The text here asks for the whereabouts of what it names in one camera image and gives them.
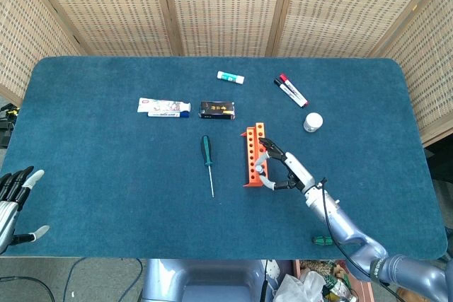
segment small black box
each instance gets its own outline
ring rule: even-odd
[[[200,104],[200,113],[198,115],[201,118],[233,120],[235,118],[234,102],[208,102],[202,100]]]

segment orange test tube rack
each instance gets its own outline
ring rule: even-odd
[[[254,127],[247,127],[247,130],[241,134],[241,136],[246,138],[247,143],[248,184],[245,184],[244,187],[262,187],[263,183],[260,180],[260,176],[255,171],[255,162],[266,152],[264,146],[261,145],[258,140],[260,137],[265,137],[264,123],[256,123]],[[267,161],[264,161],[261,166],[263,167],[267,178]]]

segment woven screen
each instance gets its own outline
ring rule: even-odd
[[[171,55],[159,0],[57,0],[93,54]]]
[[[175,0],[186,55],[264,56],[276,0]]]
[[[429,0],[384,56],[406,75],[420,129],[453,112],[453,0]]]
[[[33,67],[43,57],[79,54],[41,0],[0,0],[0,88],[21,104]]]
[[[366,57],[410,0],[291,0],[278,56]]]

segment green screwdriver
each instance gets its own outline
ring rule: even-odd
[[[201,153],[203,154],[203,158],[205,159],[205,165],[210,171],[211,194],[212,198],[214,198],[214,188],[212,187],[212,176],[211,176],[211,165],[212,165],[211,141],[210,138],[206,135],[201,137]]]

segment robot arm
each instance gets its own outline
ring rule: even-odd
[[[0,254],[5,252],[9,245],[35,242],[49,230],[49,226],[41,226],[33,233],[14,235],[19,213],[33,186],[44,175],[43,170],[38,170],[27,179],[32,171],[31,166],[13,175],[7,173],[0,178]]]
[[[271,140],[260,138],[266,148],[256,162],[256,171],[266,187],[272,190],[296,187],[305,196],[306,205],[324,223],[329,224],[332,237],[338,244],[358,243],[359,249],[347,260],[348,269],[360,280],[396,284],[426,296],[431,301],[453,302],[453,261],[445,271],[427,262],[403,255],[389,257],[385,248],[362,232],[338,206],[338,201],[324,189],[325,180],[315,184],[306,168],[289,152],[283,153]],[[268,180],[260,164],[268,158],[276,158],[288,169],[286,186]]]

